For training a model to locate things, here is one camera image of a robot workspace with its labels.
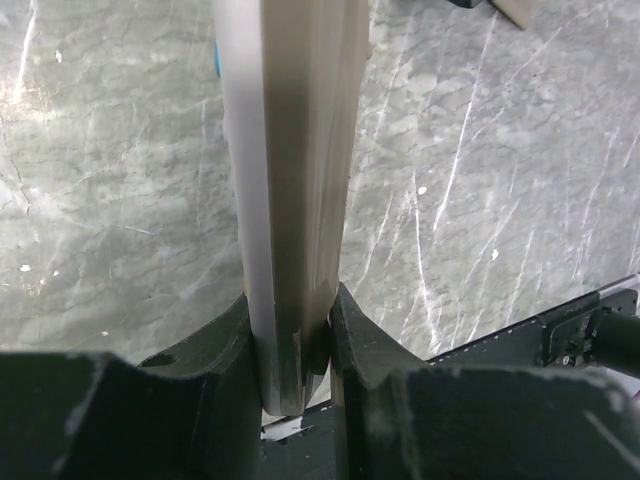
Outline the beige battery cover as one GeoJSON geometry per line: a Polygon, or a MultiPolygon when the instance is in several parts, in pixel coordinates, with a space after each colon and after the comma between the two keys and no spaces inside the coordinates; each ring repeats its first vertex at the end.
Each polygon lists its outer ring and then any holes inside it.
{"type": "Polygon", "coordinates": [[[531,27],[535,0],[490,0],[490,3],[521,30],[531,27]]]}

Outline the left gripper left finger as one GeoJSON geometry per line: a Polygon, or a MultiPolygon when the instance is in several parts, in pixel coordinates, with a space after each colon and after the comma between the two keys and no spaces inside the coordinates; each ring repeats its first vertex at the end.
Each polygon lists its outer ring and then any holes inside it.
{"type": "Polygon", "coordinates": [[[260,424],[245,298],[138,365],[1,356],[5,479],[254,479],[260,424]]]}

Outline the white remote control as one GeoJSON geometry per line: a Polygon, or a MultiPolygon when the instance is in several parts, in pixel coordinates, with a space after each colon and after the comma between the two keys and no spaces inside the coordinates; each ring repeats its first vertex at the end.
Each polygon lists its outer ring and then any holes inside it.
{"type": "Polygon", "coordinates": [[[300,414],[329,359],[358,104],[364,1],[218,1],[232,166],[264,410],[300,414]]]}

